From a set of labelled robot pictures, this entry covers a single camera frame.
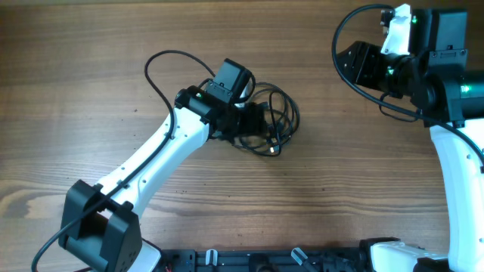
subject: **wire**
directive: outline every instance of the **wire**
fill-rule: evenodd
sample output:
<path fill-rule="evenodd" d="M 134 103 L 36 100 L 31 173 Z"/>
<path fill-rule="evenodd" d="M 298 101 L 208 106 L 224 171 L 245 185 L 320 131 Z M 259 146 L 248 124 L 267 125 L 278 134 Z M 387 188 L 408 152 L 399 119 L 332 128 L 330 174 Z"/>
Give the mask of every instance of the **wire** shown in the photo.
<path fill-rule="evenodd" d="M 385 100 L 385 97 L 387 97 L 389 95 L 389 93 L 384 93 L 381 95 L 380 97 L 380 101 L 383 102 L 383 100 Z M 388 116 L 388 117 L 392 117 L 394 118 L 395 120 L 398 120 L 398 121 L 402 121 L 402 122 L 416 122 L 418 121 L 418 118 L 413 118 L 413 119 L 406 119 L 406 118 L 401 118 L 401 117 L 398 117 L 398 116 L 394 116 L 394 115 L 391 115 L 389 113 L 385 113 L 382 108 L 381 108 L 381 105 L 378 105 L 378 109 L 380 109 L 380 112 L 384 115 L 384 116 Z M 415 112 L 416 114 L 420 115 L 422 114 L 422 110 L 420 109 L 417 109 L 417 111 Z"/>
<path fill-rule="evenodd" d="M 410 110 L 406 110 L 406 109 L 401 108 L 401 107 L 397 107 L 397 106 L 395 106 L 393 104 L 390 104 L 390 103 L 387 103 L 385 101 L 380 101 L 378 98 L 376 98 L 374 96 L 371 96 L 369 93 L 361 90 L 358 86 L 356 86 L 353 83 L 351 83 L 343 75 L 343 72 L 341 71 L 340 67 L 337 64 L 337 51 L 336 51 L 336 46 L 337 46 L 338 38 L 340 37 L 340 33 L 343 30 L 343 27 L 345 26 L 345 24 L 349 21 L 349 19 L 351 19 L 356 14 L 358 14 L 358 13 L 360 13 L 362 11 L 367 11 L 367 10 L 370 10 L 370 9 L 390 9 L 391 11 L 394 11 L 393 7 L 390 6 L 390 5 L 383 5 L 383 4 L 365 5 L 363 7 L 360 7 L 360 8 L 355 9 L 354 11 L 352 11 L 348 15 L 346 15 L 346 17 L 341 21 L 340 25 L 336 28 L 336 31 L 335 31 L 334 37 L 333 37 L 333 42 L 331 44 L 331 55 L 333 57 L 334 67 L 336 68 L 336 71 L 340 75 L 341 79 L 350 88 L 352 88 L 354 91 L 356 91 L 357 93 L 359 93 L 364 98 L 370 100 L 371 102 L 374 102 L 374 103 L 376 103 L 376 104 L 378 104 L 378 105 L 380 105 L 382 107 L 385 107 L 387 109 L 394 110 L 394 111 L 396 111 L 398 113 L 402 113 L 402 114 L 405 114 L 407 116 L 414 117 L 414 118 L 417 118 L 417 119 L 422 119 L 423 121 L 427 121 L 430 124 L 439 125 L 439 126 L 443 127 L 444 129 L 450 131 L 451 133 L 454 133 L 460 139 L 462 139 L 465 143 L 467 143 L 469 145 L 469 147 L 472 148 L 472 150 L 474 152 L 476 152 L 476 154 L 479 157 L 480 161 L 484 165 L 484 153 L 482 153 L 481 149 L 470 138 L 468 138 L 468 136 L 466 136 L 464 133 L 462 133 L 458 129 L 453 128 L 452 126 L 450 126 L 448 124 L 445 124 L 444 122 L 440 122 L 438 120 L 435 120 L 433 118 L 430 118 L 430 117 L 427 117 L 427 116 L 424 116 L 424 115 L 420 115 L 420 114 L 414 113 L 414 112 L 412 112 Z M 481 172 L 484 173 L 484 166 L 481 167 Z"/>
<path fill-rule="evenodd" d="M 200 59 L 197 57 L 183 51 L 178 51 L 178 50 L 165 50 L 158 52 L 151 56 L 146 64 L 144 65 L 144 76 L 146 77 L 146 80 L 148 83 L 150 83 L 151 87 L 155 90 L 156 93 L 163 99 L 163 102 L 165 103 L 166 107 L 168 108 L 169 111 L 169 116 L 170 116 L 170 126 L 168 129 L 168 132 L 161 142 L 161 144 L 155 149 L 154 152 L 152 152 L 151 155 L 149 155 L 146 160 L 140 164 L 131 174 L 129 174 L 124 181 L 120 182 L 114 189 L 112 189 L 106 196 L 104 196 L 101 200 L 97 201 L 93 206 L 90 206 L 89 209 L 85 210 L 78 218 L 72 220 L 69 222 L 67 225 L 65 225 L 62 229 L 60 229 L 54 236 L 49 239 L 44 246 L 37 252 L 36 256 L 32 260 L 32 265 L 31 265 L 31 270 L 32 272 L 38 272 L 37 271 L 37 265 L 40 261 L 40 258 L 44 255 L 45 251 L 57 240 L 59 239 L 62 235 L 64 235 L 71 227 L 73 227 L 75 224 L 79 223 L 83 218 L 86 216 L 90 215 L 93 212 L 96 212 L 106 201 L 108 201 L 115 193 L 117 193 L 121 188 L 123 188 L 125 185 L 127 185 L 159 152 L 160 150 L 163 149 L 163 147 L 166 145 L 168 140 L 171 138 L 173 129 L 175 127 L 175 115 L 173 113 L 173 108 L 166 99 L 165 95 L 159 90 L 159 88 L 154 84 L 153 80 L 151 80 L 149 74 L 148 74 L 148 67 L 150 66 L 150 63 L 157 57 L 163 55 L 163 54 L 181 54 L 186 57 L 191 58 L 192 60 L 197 61 L 199 64 L 201 64 L 205 69 L 212 75 L 215 76 L 215 73 Z"/>
<path fill-rule="evenodd" d="M 257 86 L 266 86 L 269 88 L 264 88 L 257 91 L 254 95 L 250 97 L 247 103 L 255 100 L 259 95 L 269 93 L 268 95 L 268 107 L 265 109 L 271 115 L 271 124 L 268 125 L 268 134 L 265 137 L 265 143 L 257 146 L 250 146 L 244 138 L 239 137 L 240 145 L 234 145 L 234 147 L 239 149 L 249 150 L 259 156 L 279 156 L 281 155 L 282 147 L 287 144 L 292 135 L 297 131 L 299 127 L 299 108 L 297 107 L 294 100 L 287 95 L 278 86 L 267 83 L 260 82 L 256 84 Z M 273 94 L 279 94 L 282 97 L 284 108 L 282 111 L 275 110 L 273 107 Z"/>
<path fill-rule="evenodd" d="M 90 268 L 90 267 L 86 267 L 86 268 L 83 268 L 83 269 L 81 269 L 81 270 L 76 270 L 76 271 L 74 271 L 74 272 L 88 272 L 88 271 L 92 271 L 92 268 Z"/>

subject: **black plastic bracket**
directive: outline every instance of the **black plastic bracket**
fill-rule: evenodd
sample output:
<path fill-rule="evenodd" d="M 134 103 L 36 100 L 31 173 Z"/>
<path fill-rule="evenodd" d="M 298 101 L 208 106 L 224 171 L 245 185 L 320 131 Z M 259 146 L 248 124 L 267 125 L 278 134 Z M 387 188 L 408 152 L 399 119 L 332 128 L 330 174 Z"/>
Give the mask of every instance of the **black plastic bracket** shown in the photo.
<path fill-rule="evenodd" d="M 448 267 L 447 259 L 419 258 L 414 266 L 414 272 L 452 272 L 452 270 Z"/>
<path fill-rule="evenodd" d="M 104 198 L 100 187 L 77 181 L 67 192 L 60 227 L 78 218 Z M 109 219 L 98 214 L 112 211 Z M 59 245 L 96 271 L 127 271 L 141 250 L 141 230 L 133 205 L 109 199 L 59 238 Z"/>

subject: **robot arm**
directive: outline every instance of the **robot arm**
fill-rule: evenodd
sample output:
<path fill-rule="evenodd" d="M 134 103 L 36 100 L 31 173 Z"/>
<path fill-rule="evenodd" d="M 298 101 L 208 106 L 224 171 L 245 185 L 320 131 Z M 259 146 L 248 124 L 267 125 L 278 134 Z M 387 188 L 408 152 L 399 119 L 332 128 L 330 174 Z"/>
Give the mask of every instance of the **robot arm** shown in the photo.
<path fill-rule="evenodd" d="M 124 202 L 133 204 L 133 212 L 139 218 L 150 202 L 151 197 L 165 183 L 188 155 L 203 146 L 209 138 L 209 124 L 200 121 L 200 116 L 187 108 L 174 109 L 175 126 L 172 140 L 139 172 L 123 190 L 120 190 L 112 200 L 120 205 Z M 102 185 L 101 193 L 106 195 L 119 181 L 123 181 L 127 173 L 138 167 L 156 149 L 164 139 L 170 125 L 169 116 L 158 130 L 144 143 L 131 158 L 118 169 L 101 178 L 97 184 Z"/>
<path fill-rule="evenodd" d="M 265 136 L 264 108 L 243 103 L 252 74 L 225 60 L 205 91 L 191 86 L 175 99 L 173 133 L 163 149 L 126 185 L 59 238 L 59 245 L 97 271 L 152 271 L 160 250 L 141 238 L 139 218 L 151 197 L 191 153 L 209 138 L 230 142 L 239 136 Z M 77 181 L 67 192 L 61 226 L 78 218 L 125 181 L 169 137 L 170 116 L 118 169 L 94 186 Z M 99 212 L 112 212 L 109 218 Z"/>
<path fill-rule="evenodd" d="M 411 11 L 403 5 L 382 11 L 383 47 L 355 42 L 337 56 L 337 66 L 351 83 L 383 91 L 380 101 L 409 96 L 418 114 L 447 123 L 477 147 L 424 122 L 444 175 L 451 231 L 448 267 L 453 271 L 484 267 L 484 168 L 477 156 L 484 148 L 484 72 L 465 71 L 466 21 L 463 10 Z M 401 242 L 371 246 L 376 271 L 413 270 L 416 264 L 426 265 L 421 264 L 426 258 L 443 259 Z"/>

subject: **wooden table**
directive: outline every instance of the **wooden table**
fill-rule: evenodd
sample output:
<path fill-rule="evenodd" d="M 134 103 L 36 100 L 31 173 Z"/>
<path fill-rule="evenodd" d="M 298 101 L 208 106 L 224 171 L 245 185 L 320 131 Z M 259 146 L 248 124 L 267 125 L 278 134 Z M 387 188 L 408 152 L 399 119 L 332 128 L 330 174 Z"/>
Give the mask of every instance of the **wooden table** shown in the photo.
<path fill-rule="evenodd" d="M 275 159 L 206 143 L 152 199 L 144 238 L 162 249 L 203 250 L 354 246 L 397 236 L 445 252 L 445 192 L 428 129 L 382 116 L 340 81 L 330 59 L 335 27 L 363 4 L 0 8 L 0 271 L 29 269 L 59 229 L 70 186 L 111 172 L 166 118 L 143 76 L 146 59 L 165 49 L 189 51 L 215 70 L 230 57 L 283 88 L 302 117 Z M 484 4 L 438 5 L 470 9 L 469 66 L 482 67 Z M 378 14 L 352 21 L 340 49 L 357 39 L 381 44 Z M 161 57 L 150 74 L 171 101 L 208 76 L 182 56 Z M 84 266 L 55 244 L 40 270 Z"/>

